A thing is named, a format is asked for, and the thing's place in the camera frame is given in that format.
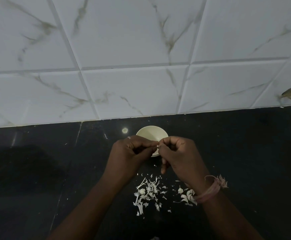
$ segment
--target small bowl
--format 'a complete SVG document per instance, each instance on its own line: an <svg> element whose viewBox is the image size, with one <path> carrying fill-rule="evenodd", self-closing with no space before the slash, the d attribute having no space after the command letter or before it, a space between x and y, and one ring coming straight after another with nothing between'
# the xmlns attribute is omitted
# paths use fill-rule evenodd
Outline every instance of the small bowl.
<svg viewBox="0 0 291 240"><path fill-rule="evenodd" d="M160 141L161 139L168 137L168 134L165 132L164 129L158 126L154 126L154 125L149 125L149 126L141 128L136 133L136 135L142 136L151 141ZM155 153L152 154L151 157L157 157L157 156L159 156L159 149L157 149Z"/></svg>

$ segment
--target black granite surface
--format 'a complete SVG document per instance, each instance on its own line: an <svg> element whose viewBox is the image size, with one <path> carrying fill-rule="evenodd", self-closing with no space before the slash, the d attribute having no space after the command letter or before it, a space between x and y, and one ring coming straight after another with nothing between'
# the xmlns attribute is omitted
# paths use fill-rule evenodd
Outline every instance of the black granite surface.
<svg viewBox="0 0 291 240"><path fill-rule="evenodd" d="M291 107L0 128L0 239L44 239L99 180L112 144L147 125L193 139L262 236L291 239ZM147 174L159 176L159 157L116 197L96 239L214 239L200 206L173 203L172 188L185 186L171 169L160 212L151 203L136 216L133 193Z"/></svg>

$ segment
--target right hand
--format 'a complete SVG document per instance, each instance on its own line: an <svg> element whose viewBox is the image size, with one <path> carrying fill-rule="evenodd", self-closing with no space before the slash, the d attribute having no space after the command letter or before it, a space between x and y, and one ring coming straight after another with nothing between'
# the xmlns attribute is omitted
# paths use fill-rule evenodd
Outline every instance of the right hand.
<svg viewBox="0 0 291 240"><path fill-rule="evenodd" d="M208 188L204 177L210 175L193 140L169 136L159 141L162 156L161 173L169 164L179 179L188 184L197 194Z"/></svg>

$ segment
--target wrist band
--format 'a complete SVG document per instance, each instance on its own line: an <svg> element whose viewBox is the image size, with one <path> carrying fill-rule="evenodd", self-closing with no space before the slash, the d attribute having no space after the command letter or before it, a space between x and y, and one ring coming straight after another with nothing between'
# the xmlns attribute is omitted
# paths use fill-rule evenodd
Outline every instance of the wrist band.
<svg viewBox="0 0 291 240"><path fill-rule="evenodd" d="M226 180L222 178L221 175L217 177L213 175L207 175L204 177L204 180L206 177L214 177L214 182L204 193L194 197L198 203L206 202L208 199L214 197L219 192L220 188L228 188L228 182L226 182Z"/></svg>

